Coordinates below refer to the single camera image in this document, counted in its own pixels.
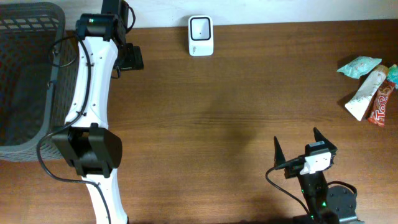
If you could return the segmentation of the green wet wipes pack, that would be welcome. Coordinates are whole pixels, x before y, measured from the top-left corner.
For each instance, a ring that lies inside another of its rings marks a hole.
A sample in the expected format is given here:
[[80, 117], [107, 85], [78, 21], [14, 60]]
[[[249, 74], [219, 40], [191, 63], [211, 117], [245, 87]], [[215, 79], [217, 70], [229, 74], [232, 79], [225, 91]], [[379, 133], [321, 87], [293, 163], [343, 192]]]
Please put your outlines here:
[[347, 63], [346, 65], [339, 68], [337, 72], [343, 73], [350, 78], [359, 79], [361, 76], [368, 74], [381, 62], [381, 58], [359, 56], [350, 63]]

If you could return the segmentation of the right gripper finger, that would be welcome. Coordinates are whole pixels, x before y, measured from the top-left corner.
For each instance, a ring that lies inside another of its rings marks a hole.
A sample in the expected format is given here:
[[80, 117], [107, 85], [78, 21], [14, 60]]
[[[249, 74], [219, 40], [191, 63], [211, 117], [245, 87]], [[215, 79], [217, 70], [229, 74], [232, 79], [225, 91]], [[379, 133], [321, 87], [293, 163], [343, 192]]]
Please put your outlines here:
[[274, 136], [274, 167], [280, 166], [285, 162], [285, 156], [278, 141], [278, 138]]
[[328, 146], [328, 148], [335, 147], [335, 145], [331, 143], [326, 137], [324, 137], [324, 135], [316, 127], [313, 128], [313, 133], [316, 142], [323, 141]]

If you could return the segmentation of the orange snack bar wrapper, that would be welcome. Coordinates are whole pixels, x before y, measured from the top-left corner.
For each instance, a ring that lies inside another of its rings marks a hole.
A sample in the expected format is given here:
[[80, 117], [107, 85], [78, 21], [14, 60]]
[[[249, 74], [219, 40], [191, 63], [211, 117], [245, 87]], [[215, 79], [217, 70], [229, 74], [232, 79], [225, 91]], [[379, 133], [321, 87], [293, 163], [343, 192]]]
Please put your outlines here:
[[396, 84], [394, 82], [385, 80], [378, 88], [373, 107], [368, 118], [370, 123], [376, 124], [380, 127], [385, 126], [386, 105], [395, 87]]

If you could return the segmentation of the white floral cosmetic tube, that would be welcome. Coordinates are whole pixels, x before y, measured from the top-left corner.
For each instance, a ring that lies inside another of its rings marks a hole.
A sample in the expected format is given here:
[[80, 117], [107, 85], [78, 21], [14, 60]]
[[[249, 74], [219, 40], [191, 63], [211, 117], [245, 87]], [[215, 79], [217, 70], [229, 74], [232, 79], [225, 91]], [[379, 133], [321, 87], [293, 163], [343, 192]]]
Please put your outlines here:
[[374, 94], [386, 79], [388, 72], [389, 69], [386, 66], [376, 66], [357, 90], [354, 97], [345, 104], [345, 108], [358, 121], [362, 120]]

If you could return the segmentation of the small teal tissue pack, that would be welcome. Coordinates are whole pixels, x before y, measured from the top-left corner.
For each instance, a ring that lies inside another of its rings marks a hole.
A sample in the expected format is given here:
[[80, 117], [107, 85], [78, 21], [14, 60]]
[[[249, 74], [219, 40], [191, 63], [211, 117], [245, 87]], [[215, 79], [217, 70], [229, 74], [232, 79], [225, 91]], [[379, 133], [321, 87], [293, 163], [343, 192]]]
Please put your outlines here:
[[398, 87], [398, 68], [396, 64], [393, 64], [389, 68], [389, 73], [387, 74], [386, 80], [395, 84], [395, 88]]

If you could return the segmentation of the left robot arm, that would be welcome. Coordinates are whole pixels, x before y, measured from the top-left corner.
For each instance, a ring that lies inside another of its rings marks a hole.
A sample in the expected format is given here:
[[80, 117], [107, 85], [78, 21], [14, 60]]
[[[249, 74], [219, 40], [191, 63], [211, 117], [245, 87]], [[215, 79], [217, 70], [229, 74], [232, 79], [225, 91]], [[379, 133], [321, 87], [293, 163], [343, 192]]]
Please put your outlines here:
[[123, 145], [109, 130], [108, 96], [112, 72], [142, 70], [138, 46], [126, 35], [135, 18], [126, 1], [103, 1], [99, 14], [82, 14], [76, 22], [78, 73], [72, 104], [65, 124], [48, 134], [67, 164], [87, 186], [97, 223], [129, 223], [123, 209], [118, 167]]

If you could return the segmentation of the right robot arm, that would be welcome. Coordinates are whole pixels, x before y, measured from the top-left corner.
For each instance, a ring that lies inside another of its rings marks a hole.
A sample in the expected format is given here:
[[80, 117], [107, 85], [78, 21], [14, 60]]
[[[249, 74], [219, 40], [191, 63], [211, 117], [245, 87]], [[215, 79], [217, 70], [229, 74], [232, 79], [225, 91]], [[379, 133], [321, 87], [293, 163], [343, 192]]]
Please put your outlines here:
[[[333, 166], [338, 148], [317, 128], [313, 134], [315, 142], [289, 161], [274, 137], [274, 166], [266, 172], [266, 180], [304, 208], [305, 214], [293, 217], [293, 223], [361, 223], [356, 215], [356, 187], [342, 181], [327, 182], [323, 173]], [[272, 171], [281, 169], [286, 179], [298, 179], [304, 201], [269, 180]]]

